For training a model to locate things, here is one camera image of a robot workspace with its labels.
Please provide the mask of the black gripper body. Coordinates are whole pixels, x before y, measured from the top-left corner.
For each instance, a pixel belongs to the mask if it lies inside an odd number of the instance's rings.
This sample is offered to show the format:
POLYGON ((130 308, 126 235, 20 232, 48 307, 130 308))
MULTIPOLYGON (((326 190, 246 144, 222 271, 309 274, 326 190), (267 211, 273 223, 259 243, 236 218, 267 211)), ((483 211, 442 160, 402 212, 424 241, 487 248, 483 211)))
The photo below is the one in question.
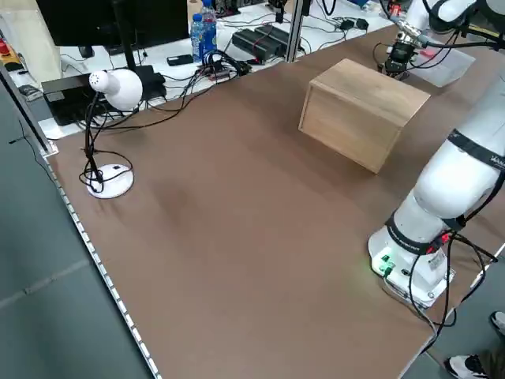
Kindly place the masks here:
POLYGON ((397 65, 406 65, 414 56, 415 46, 411 43, 396 41, 391 49, 389 60, 397 65))

